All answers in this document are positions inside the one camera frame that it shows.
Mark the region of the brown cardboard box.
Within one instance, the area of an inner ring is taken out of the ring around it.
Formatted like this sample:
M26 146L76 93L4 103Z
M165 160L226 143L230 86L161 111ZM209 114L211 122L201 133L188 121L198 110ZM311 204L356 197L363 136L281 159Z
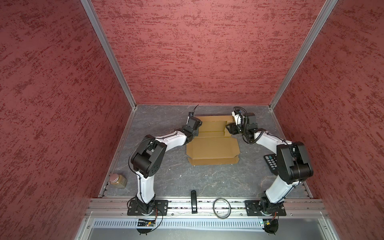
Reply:
M229 165L239 162L240 148L226 125L233 123L232 116L198 116L203 123L198 136L187 144L186 154L193 166Z

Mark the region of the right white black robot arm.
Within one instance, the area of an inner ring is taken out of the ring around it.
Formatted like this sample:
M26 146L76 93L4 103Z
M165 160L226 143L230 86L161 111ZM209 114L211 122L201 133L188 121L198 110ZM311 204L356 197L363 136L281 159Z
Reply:
M291 142L270 134L264 129L240 127L235 123L226 125L232 135L241 134L249 144L258 144L276 155L278 175L261 197L258 210L265 216L275 214L287 195L301 182L314 174L309 153L304 143Z

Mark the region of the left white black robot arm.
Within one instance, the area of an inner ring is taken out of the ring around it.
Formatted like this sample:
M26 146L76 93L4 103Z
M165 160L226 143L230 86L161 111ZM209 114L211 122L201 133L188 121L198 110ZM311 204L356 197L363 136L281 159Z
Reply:
M154 175L160 169L167 151L190 143L199 134L203 122L196 117L188 117L187 123L164 136L146 135L137 144L129 157L130 170L137 176L138 192L135 201L145 215L155 209Z

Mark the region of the black calculator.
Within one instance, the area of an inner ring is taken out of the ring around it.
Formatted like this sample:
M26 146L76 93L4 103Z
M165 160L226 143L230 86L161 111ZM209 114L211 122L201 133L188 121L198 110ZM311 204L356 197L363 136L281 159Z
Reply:
M276 154L265 155L264 160L267 163L271 173L277 176L278 175L277 155Z

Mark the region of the glass spice jar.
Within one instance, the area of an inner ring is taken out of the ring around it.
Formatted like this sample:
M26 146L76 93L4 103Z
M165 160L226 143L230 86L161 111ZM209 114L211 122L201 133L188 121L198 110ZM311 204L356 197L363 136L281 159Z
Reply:
M127 185L127 179L120 174L111 174L109 183L114 188L124 189Z

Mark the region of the right circuit board connector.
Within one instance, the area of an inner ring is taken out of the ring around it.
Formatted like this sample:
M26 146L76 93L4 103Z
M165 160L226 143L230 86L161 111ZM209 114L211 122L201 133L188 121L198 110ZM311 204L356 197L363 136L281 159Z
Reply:
M263 220L264 224L264 231L268 234L273 234L275 235L276 232L279 229L279 221L278 219L273 219L273 220Z

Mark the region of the circuit board connector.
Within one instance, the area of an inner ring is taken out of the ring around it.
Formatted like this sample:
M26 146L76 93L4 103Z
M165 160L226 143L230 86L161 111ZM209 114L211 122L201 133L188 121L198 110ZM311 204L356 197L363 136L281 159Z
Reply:
M268 234L273 234L275 235L276 232L279 229L279 221L278 219L273 219L273 220L263 220L264 224L264 231Z
M136 230L139 234L147 235L152 230L154 230L157 226L156 220L146 220L146 219L138 219Z

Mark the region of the left circuit board connector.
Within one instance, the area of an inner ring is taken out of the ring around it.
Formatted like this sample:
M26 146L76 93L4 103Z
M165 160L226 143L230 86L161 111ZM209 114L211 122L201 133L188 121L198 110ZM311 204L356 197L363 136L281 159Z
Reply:
M136 230L139 234L147 235L152 230L154 230L157 226L156 220L146 220L146 219L138 219Z

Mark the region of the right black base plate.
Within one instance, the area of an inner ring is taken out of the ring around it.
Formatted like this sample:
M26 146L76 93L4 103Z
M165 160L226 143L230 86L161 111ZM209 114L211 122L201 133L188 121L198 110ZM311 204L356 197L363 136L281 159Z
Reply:
M260 200L246 200L245 210L249 217L273 217L275 215L285 217L287 215L283 203L273 204L264 199L262 199L261 203Z

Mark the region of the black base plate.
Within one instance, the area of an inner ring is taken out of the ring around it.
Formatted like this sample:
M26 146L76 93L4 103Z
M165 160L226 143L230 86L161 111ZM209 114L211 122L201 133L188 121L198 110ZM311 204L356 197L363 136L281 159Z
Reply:
M245 210L249 217L273 217L275 215L285 217L287 215L283 203L273 204L264 199L262 199L261 203L260 200L246 200Z
M148 204L142 203L140 200L133 199L127 203L128 216L166 216L169 201L152 200Z

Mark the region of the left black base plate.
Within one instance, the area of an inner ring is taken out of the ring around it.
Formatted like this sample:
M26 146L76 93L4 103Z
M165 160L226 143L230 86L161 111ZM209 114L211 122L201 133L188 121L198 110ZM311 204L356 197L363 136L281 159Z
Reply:
M127 203L128 216L166 216L169 201L152 200L148 204L142 203L140 200L133 199Z

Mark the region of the aluminium frame rail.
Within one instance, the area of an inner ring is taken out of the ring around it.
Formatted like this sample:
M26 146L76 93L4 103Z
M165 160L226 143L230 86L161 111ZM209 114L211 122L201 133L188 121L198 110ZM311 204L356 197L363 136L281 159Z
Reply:
M197 198L197 214L192 214L191 198L169 197L160 198L159 200L169 201L167 215L161 216L164 218L215 218L217 216L224 217L227 213L231 213L229 215L230 219L278 217L276 215L273 217L247 216L245 201L251 200L247 198L226 198L225 201L217 198ZM129 201L129 198L91 199L85 215L108 218L141 217L127 215L127 203ZM279 217L282 219L328 219L330 217L323 201L319 199L287 199L284 202L284 207L287 215Z

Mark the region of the right aluminium corner post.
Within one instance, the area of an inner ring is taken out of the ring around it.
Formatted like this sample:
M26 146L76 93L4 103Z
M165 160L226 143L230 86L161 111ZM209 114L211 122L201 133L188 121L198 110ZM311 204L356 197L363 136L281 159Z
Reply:
M322 6L317 18L315 19L311 29L309 30L303 44L301 45L291 67L287 71L281 85L279 86L275 96L273 97L271 103L269 104L270 111L273 111L275 107L277 106L277 103L279 102L280 98L282 97L284 91L288 87L289 83L291 82L292 78L294 77L296 71L298 70L299 66L301 65L302 61L304 60L305 56L307 55L308 51L310 50L311 46L315 42L318 34L322 30L324 24L326 23L327 19L329 18L330 14L332 13L334 7L338 3L338 0L326 0L324 5Z

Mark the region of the aluminium corner post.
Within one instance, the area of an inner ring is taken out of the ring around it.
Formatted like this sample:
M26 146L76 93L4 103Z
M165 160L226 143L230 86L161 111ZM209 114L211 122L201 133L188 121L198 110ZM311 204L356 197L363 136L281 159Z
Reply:
M123 92L130 103L131 108L135 111L137 108L136 101L133 97L133 94L128 86L126 78L124 77L123 71L119 66L118 60L113 52L113 49L108 41L108 38L103 30L102 24L97 16L96 10L90 0L81 0L82 6L86 11L86 14L93 26L93 29L104 49L104 52L112 66L112 69L115 72L115 75L123 89Z
M281 85L279 86L275 96L273 97L271 103L269 104L270 111L273 111L275 107L277 106L277 103L279 102L280 98L282 97L284 91L288 87L289 83L291 82L292 78L294 77L296 71L298 70L299 66L301 65L302 61L304 60L305 56L307 55L308 51L310 50L311 46L315 42L318 34L322 30L324 24L326 23L327 19L329 18L330 14L332 13L334 7L338 3L338 0L326 0L324 5L322 6L317 18L315 19L311 29L309 30L303 44L301 45L291 67L287 71Z

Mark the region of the left aluminium corner post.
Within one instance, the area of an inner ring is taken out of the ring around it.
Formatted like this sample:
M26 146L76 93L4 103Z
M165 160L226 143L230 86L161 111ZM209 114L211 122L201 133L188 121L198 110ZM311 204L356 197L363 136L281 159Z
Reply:
M81 0L82 6L86 11L86 14L93 26L93 29L104 49L104 52L112 66L112 69L115 72L115 75L123 89L123 92L130 103L131 108L135 111L137 108L136 101L133 97L133 94L128 86L126 78L124 77L123 71L119 66L118 60L113 52L113 49L108 41L108 38L103 30L102 24L97 16L96 10L90 0Z

